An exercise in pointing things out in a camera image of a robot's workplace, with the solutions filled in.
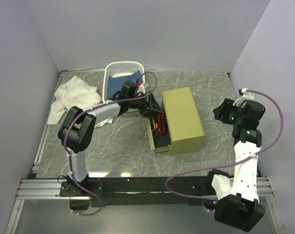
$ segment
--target green box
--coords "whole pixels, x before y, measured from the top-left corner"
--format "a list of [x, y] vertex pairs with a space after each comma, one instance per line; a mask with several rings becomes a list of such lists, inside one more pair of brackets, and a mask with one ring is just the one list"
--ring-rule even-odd
[[202, 121], [189, 87], [163, 92], [166, 114], [166, 134], [152, 136], [147, 120], [150, 143], [156, 153], [169, 151], [169, 155], [197, 152], [206, 139]]

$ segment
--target white basket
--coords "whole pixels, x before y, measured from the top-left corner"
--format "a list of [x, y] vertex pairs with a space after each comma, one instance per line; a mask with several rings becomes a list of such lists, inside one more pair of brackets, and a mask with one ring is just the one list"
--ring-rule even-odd
[[[112, 62], [106, 68], [104, 72], [104, 80], [103, 80], [103, 90], [102, 90], [102, 100], [106, 101], [107, 93], [108, 93], [108, 83], [109, 76], [113, 78], [128, 76], [136, 71], [139, 71], [140, 74], [144, 73], [144, 68], [142, 64], [138, 62], [131, 61], [122, 61], [122, 62]], [[142, 76], [143, 83], [145, 82], [145, 76]]]

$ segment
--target blue towel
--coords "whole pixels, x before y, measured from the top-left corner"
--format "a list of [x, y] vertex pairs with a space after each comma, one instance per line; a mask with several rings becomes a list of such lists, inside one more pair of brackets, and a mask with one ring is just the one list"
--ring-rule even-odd
[[140, 76], [141, 75], [140, 75], [139, 71], [137, 71], [129, 76], [116, 77], [116, 78], [109, 76], [109, 83], [108, 83], [108, 91], [107, 91], [106, 100], [111, 98], [117, 91], [121, 91], [123, 84], [126, 81], [136, 83], [137, 79], [139, 79], [138, 82], [142, 83], [143, 81]]

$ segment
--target marble tabletop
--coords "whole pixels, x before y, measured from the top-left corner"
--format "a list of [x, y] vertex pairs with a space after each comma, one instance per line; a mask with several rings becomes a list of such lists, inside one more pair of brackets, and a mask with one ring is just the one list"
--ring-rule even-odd
[[[158, 86], [155, 99], [162, 103], [162, 91], [190, 87], [206, 132], [206, 140], [196, 153], [169, 156], [150, 148], [146, 120], [137, 113], [116, 117], [112, 124], [96, 128], [86, 149], [86, 165], [90, 177], [170, 176], [186, 170], [235, 162], [232, 126], [214, 119], [213, 109], [225, 98], [234, 99], [227, 73], [155, 71]], [[61, 84], [73, 76], [96, 86], [102, 95], [103, 71], [62, 72]], [[146, 81], [154, 85], [151, 75]], [[68, 172], [67, 158], [57, 132], [61, 123], [47, 127], [47, 140], [41, 156], [37, 178], [56, 178]], [[224, 171], [234, 174], [234, 168]], [[189, 174], [205, 176], [208, 171]]]

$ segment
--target white cloth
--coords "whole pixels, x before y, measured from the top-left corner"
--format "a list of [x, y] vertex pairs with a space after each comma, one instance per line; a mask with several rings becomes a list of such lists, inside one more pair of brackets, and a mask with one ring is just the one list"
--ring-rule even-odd
[[[89, 86], [77, 76], [60, 85], [55, 92], [55, 98], [54, 103], [51, 104], [48, 124], [59, 123], [65, 111], [68, 111], [72, 106], [87, 110], [102, 102], [97, 88]], [[112, 123], [112, 120], [113, 118], [108, 118], [95, 125], [95, 128], [101, 127], [105, 123]]]

